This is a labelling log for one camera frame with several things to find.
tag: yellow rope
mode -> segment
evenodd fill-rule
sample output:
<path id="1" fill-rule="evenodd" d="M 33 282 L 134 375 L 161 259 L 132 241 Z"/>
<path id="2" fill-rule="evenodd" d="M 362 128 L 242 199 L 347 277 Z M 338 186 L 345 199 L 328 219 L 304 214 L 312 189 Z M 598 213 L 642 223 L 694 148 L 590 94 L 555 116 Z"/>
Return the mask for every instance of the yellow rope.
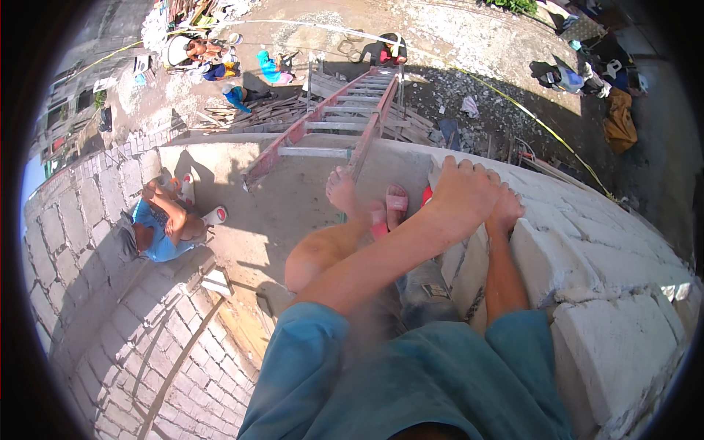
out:
<path id="1" fill-rule="evenodd" d="M 571 147 L 569 144 L 567 144 L 567 142 L 565 142 L 565 140 L 564 140 L 562 137 L 560 137 L 557 133 L 555 133 L 555 132 L 553 131 L 553 129 L 551 129 L 550 127 L 548 127 L 543 121 L 541 121 L 540 119 L 538 119 L 537 116 L 535 116 L 530 110 L 528 110 L 527 108 L 525 108 L 520 102 L 516 101 L 514 98 L 512 98 L 512 97 L 508 96 L 507 94 L 503 93 L 501 90 L 495 88 L 494 86 L 492 86 L 491 84 L 487 83 L 486 81 L 483 81 L 482 79 L 480 79 L 480 78 L 474 76 L 473 74 L 469 73 L 468 71 L 466 71 L 466 70 L 464 70 L 464 69 L 462 69 L 462 68 L 460 68 L 460 67 L 458 67 L 458 66 L 456 66 L 456 65 L 447 63 L 447 62 L 445 62 L 444 60 L 440 59 L 439 57 L 437 57 L 437 56 L 435 56 L 435 55 L 433 55 L 433 54 L 429 54 L 429 53 L 427 53 L 427 52 L 425 52 L 425 51 L 421 51 L 421 50 L 414 49 L 414 48 L 410 48 L 410 47 L 408 48 L 408 50 L 413 51 L 413 52 L 417 52 L 417 53 L 419 53 L 419 54 L 428 56 L 428 57 L 433 58 L 433 59 L 436 59 L 436 60 L 442 62 L 442 63 L 445 64 L 445 65 L 449 65 L 450 67 L 455 68 L 455 69 L 459 70 L 460 72 L 462 72 L 462 73 L 464 73 L 464 74 L 466 74 L 466 75 L 469 75 L 473 80 L 476 80 L 476 81 L 481 82 L 482 84 L 484 84 L 485 86 L 487 86 L 489 89 L 494 90 L 496 93 L 500 94 L 501 96 L 503 96 L 504 98 L 506 98 L 507 100 L 509 100 L 513 105 L 515 105 L 515 106 L 517 106 L 518 108 L 520 108 L 520 109 L 521 109 L 523 112 L 525 112 L 528 116 L 530 116 L 531 118 L 533 118 L 538 124 L 542 125 L 542 126 L 545 128 L 545 130 L 548 130 L 548 132 L 549 132 L 550 134 L 552 134 L 552 135 L 555 137 L 555 139 L 557 139 L 562 145 L 564 145 L 565 148 L 566 148 L 570 153 L 574 154 L 574 157 L 576 157 L 577 160 L 578 160 L 582 165 L 584 165 L 584 167 L 586 168 L 586 170 L 589 171 L 589 174 L 591 174 L 591 176 L 596 180 L 596 182 L 599 184 L 599 186 L 601 187 L 601 189 L 604 191 L 604 194 L 605 194 L 612 202 L 618 203 L 618 200 L 614 197 L 614 195 L 613 195 L 608 189 L 606 189 L 606 187 L 604 187 L 604 184 L 603 184 L 603 183 L 601 183 L 601 180 L 599 180 L 599 177 L 596 175 L 596 172 L 594 172 L 594 169 L 593 169 L 591 166 L 589 166 L 588 163 L 584 162 L 584 161 L 582 160 L 582 158 L 579 157 L 579 154 L 577 154 L 577 152 L 575 152 L 575 151 L 572 149 L 572 147 Z"/>
<path id="2" fill-rule="evenodd" d="M 331 25 L 322 25 L 322 24 L 319 24 L 319 23 L 307 23 L 307 22 L 303 22 L 303 21 L 293 21 L 293 20 L 238 20 L 238 21 L 232 21 L 232 22 L 213 23 L 213 24 L 210 24 L 210 25 L 198 26 L 198 28 L 199 28 L 199 29 L 203 29 L 203 28 L 206 28 L 206 27 L 215 27 L 216 25 L 241 25 L 241 24 L 244 24 L 244 23 L 288 23 L 288 24 L 295 24 L 295 25 L 302 25 L 302 26 L 321 27 L 321 28 L 323 28 L 323 29 L 331 30 L 331 31 L 334 31 L 334 32 L 342 32 L 342 33 L 346 33 L 346 34 L 358 35 L 358 36 L 360 36 L 360 37 L 365 37 L 365 38 L 368 38 L 368 39 L 373 39 L 373 40 L 377 40 L 377 41 L 381 41 L 381 42 L 396 43 L 396 42 L 389 41 L 389 40 L 387 40 L 387 39 L 379 38 L 379 37 L 376 36 L 376 35 L 371 35 L 371 34 L 368 34 L 368 33 L 366 33 L 366 32 L 359 32 L 359 31 L 354 30 L 354 29 L 345 29 L 345 28 L 343 28 L 343 27 L 337 27 L 337 26 L 331 26 Z M 166 35 L 180 34 L 180 33 L 186 32 L 187 30 L 188 30 L 188 29 L 175 30 L 175 31 L 173 31 L 173 32 L 167 33 Z M 121 48 L 121 49 L 118 49 L 118 50 L 114 51 L 113 53 L 111 53 L 111 54 L 109 54 L 109 55 L 107 55 L 107 56 L 104 56 L 103 58 L 100 58 L 100 59 L 99 59 L 98 61 L 96 61 L 95 63 L 92 63 L 91 65 L 88 65 L 86 68 L 84 68 L 84 69 L 82 69 L 81 71 L 79 71 L 79 73 L 77 73 L 76 75 L 73 75 L 73 76 L 72 76 L 71 78 L 69 78 L 66 82 L 71 81 L 73 78 L 77 77 L 77 76 L 80 75 L 81 73 L 83 73 L 83 72 L 85 72 L 86 70 L 90 69 L 90 68 L 93 67 L 94 65 L 96 65 L 96 64 L 98 64 L 98 63 L 100 63 L 100 62 L 102 62 L 102 61 L 105 61 L 106 59 L 110 58 L 111 56 L 114 56 L 115 54 L 117 54 L 117 53 L 119 53 L 119 52 L 121 52 L 121 51 L 127 50 L 127 49 L 129 49 L 130 47 L 136 46 L 136 45 L 138 45 L 139 43 L 142 43 L 142 40 L 140 40 L 140 41 L 138 41 L 138 42 L 136 42 L 136 43 L 132 43 L 131 45 L 125 46 L 125 47 L 123 47 L 123 48 Z M 487 86 L 489 89 L 494 90 L 496 93 L 500 94 L 501 96 L 503 96 L 504 98 L 506 98 L 507 100 L 509 100 L 509 102 L 511 102 L 513 105 L 515 105 L 515 106 L 517 106 L 518 108 L 520 108 L 523 112 L 525 112 L 528 116 L 530 116 L 531 118 L 533 118 L 538 124 L 540 124 L 543 128 L 545 128 L 545 130 L 548 130 L 548 132 L 549 132 L 550 134 L 552 134 L 552 135 L 555 137 L 555 139 L 557 139 L 562 145 L 564 145 L 565 148 L 566 148 L 570 153 L 574 154 L 574 157 L 576 157 L 577 160 L 578 160 L 582 165 L 584 165 L 584 167 L 586 168 L 586 170 L 589 171 L 589 174 L 591 174 L 591 176 L 596 180 L 596 182 L 599 184 L 599 186 L 601 186 L 601 189 L 604 191 L 604 194 L 605 194 L 611 201 L 613 201 L 614 203 L 618 203 L 618 201 L 616 200 L 616 198 L 614 197 L 614 195 L 611 194 L 611 192 L 610 192 L 608 189 L 606 189 L 606 187 L 604 187 L 604 184 L 603 184 L 603 183 L 601 183 L 601 180 L 599 180 L 599 177 L 596 175 L 596 173 L 594 172 L 594 170 L 592 169 L 592 167 L 589 166 L 589 164 L 587 164 L 586 162 L 584 162 L 584 161 L 582 160 L 582 158 L 579 157 L 579 154 L 577 154 L 577 153 L 572 149 L 572 147 L 571 147 L 570 145 L 568 145 L 567 142 L 565 142 L 565 140 L 564 140 L 562 137 L 560 137 L 557 133 L 555 133 L 555 131 L 554 131 L 553 129 L 551 129 L 550 127 L 548 127 L 543 121 L 541 121 L 540 119 L 538 119 L 530 110 L 528 110 L 528 109 L 525 108 L 523 105 L 521 105 L 521 103 L 519 103 L 518 101 L 516 101 L 514 98 L 511 98 L 511 97 L 508 96 L 507 94 L 503 93 L 501 90 L 498 90 L 497 88 L 495 88 L 495 87 L 492 86 L 491 84 L 488 84 L 486 81 L 481 80 L 481 79 L 478 78 L 477 76 L 475 76 L 475 75 L 469 73 L 468 71 L 466 71 L 466 70 L 464 70 L 464 69 L 462 69 L 462 68 L 459 68 L 459 67 L 456 66 L 456 65 L 447 63 L 445 60 L 439 58 L 438 56 L 435 56 L 434 54 L 429 54 L 429 53 L 426 52 L 426 51 L 422 51 L 422 50 L 419 50 L 419 49 L 414 49 L 414 48 L 411 48 L 411 47 L 408 47 L 408 50 L 410 50 L 410 51 L 412 51 L 412 52 L 416 52 L 416 53 L 421 54 L 421 55 L 425 55 L 425 56 L 427 56 L 427 57 L 429 57 L 429 58 L 433 58 L 433 59 L 435 59 L 435 60 L 438 60 L 438 61 L 440 61 L 441 63 L 443 63 L 444 65 L 447 65 L 447 66 L 449 66 L 449 67 L 451 67 L 451 68 L 455 68 L 455 69 L 459 70 L 460 72 L 462 72 L 462 73 L 464 73 L 464 74 L 466 74 L 466 75 L 469 75 L 473 80 L 476 80 L 476 81 L 481 82 L 482 84 L 484 84 L 485 86 Z"/>

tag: man in blue shirt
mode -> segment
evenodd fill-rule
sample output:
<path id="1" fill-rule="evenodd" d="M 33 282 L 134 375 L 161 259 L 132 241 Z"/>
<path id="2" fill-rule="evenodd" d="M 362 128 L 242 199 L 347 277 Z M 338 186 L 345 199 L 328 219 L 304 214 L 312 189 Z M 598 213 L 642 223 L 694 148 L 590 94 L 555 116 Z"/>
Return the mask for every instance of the man in blue shirt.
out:
<path id="1" fill-rule="evenodd" d="M 194 248 L 193 240 L 208 226 L 227 218 L 224 206 L 200 218 L 186 212 L 176 199 L 176 194 L 164 189 L 157 179 L 144 185 L 132 217 L 123 215 L 118 221 L 117 252 L 122 260 L 134 260 L 140 253 L 157 263 L 173 260 Z"/>
<path id="2" fill-rule="evenodd" d="M 372 218 L 341 167 L 326 194 L 349 221 L 291 252 L 296 298 L 277 321 L 239 439 L 572 438 L 547 316 L 529 310 L 509 247 L 524 208 L 495 172 L 448 156 L 432 200 L 359 250 Z M 484 337 L 460 321 L 431 260 L 482 223 Z M 344 368 L 347 318 L 394 280 L 407 332 Z"/>
<path id="3" fill-rule="evenodd" d="M 252 110 L 247 108 L 244 105 L 245 102 L 252 102 L 256 101 L 257 99 L 267 98 L 276 99 L 279 96 L 276 93 L 271 93 L 269 91 L 266 91 L 266 93 L 259 93 L 256 90 L 246 89 L 244 87 L 234 86 L 232 84 L 223 86 L 222 94 L 225 95 L 227 102 L 232 104 L 235 108 L 238 108 L 239 110 L 245 113 L 254 113 L 255 116 L 256 112 L 253 112 Z"/>

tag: blue shirt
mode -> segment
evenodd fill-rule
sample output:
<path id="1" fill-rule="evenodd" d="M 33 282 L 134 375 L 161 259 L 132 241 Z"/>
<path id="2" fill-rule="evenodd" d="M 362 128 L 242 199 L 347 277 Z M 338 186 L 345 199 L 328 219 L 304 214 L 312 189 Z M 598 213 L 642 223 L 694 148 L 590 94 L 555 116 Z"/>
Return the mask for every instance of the blue shirt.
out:
<path id="1" fill-rule="evenodd" d="M 242 88 L 240 86 L 233 87 L 232 90 L 223 94 L 225 95 L 227 102 L 232 104 L 235 108 L 238 108 L 245 113 L 252 113 L 252 110 L 245 107 L 242 103 Z"/>
<path id="2" fill-rule="evenodd" d="M 423 422 L 471 440 L 572 439 L 542 310 L 503 316 L 485 337 L 432 322 L 342 372 L 348 328 L 316 303 L 281 314 L 238 439 L 386 440 Z"/>
<path id="3" fill-rule="evenodd" d="M 140 199 L 137 206 L 134 207 L 132 219 L 141 223 L 146 227 L 154 228 L 154 238 L 149 249 L 144 251 L 144 255 L 148 256 L 152 261 L 157 263 L 161 261 L 169 261 L 177 258 L 179 255 L 193 249 L 195 246 L 189 241 L 179 241 L 177 246 L 171 242 L 171 238 L 164 233 L 164 227 L 168 220 L 168 215 L 165 213 L 155 213 L 151 210 L 149 203 Z"/>
<path id="4" fill-rule="evenodd" d="M 266 60 L 260 59 L 259 67 L 262 68 L 264 78 L 266 78 L 268 82 L 275 83 L 281 78 L 281 72 L 276 71 L 276 63 L 274 63 L 274 60 L 271 58 L 267 58 Z"/>
<path id="5" fill-rule="evenodd" d="M 225 68 L 225 64 L 216 64 L 216 65 L 212 65 L 210 67 L 210 70 L 203 74 L 203 78 L 205 78 L 208 81 L 217 81 L 218 78 L 224 77 L 225 73 L 227 73 L 227 69 Z"/>

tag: sky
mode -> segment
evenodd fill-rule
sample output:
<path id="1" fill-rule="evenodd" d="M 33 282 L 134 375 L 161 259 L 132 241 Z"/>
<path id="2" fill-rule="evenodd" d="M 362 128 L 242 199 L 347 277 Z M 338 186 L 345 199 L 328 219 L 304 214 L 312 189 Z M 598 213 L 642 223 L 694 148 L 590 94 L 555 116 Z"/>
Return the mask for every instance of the sky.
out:
<path id="1" fill-rule="evenodd" d="M 20 238 L 25 236 L 25 203 L 32 193 L 44 183 L 44 167 L 39 159 L 39 154 L 30 159 L 25 165 L 25 176 L 22 180 L 22 195 L 20 196 Z"/>

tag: white slipper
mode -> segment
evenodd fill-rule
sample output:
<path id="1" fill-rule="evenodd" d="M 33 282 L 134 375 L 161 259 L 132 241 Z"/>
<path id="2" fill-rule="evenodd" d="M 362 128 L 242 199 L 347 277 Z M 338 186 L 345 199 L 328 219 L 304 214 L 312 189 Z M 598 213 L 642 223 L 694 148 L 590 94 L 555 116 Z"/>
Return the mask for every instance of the white slipper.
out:
<path id="1" fill-rule="evenodd" d="M 227 209 L 220 205 L 201 219 L 206 223 L 206 226 L 219 225 L 227 220 Z"/>
<path id="2" fill-rule="evenodd" d="M 196 190 L 194 188 L 193 175 L 190 172 L 187 172 L 183 177 L 181 193 L 179 199 L 183 200 L 188 206 L 196 205 Z"/>

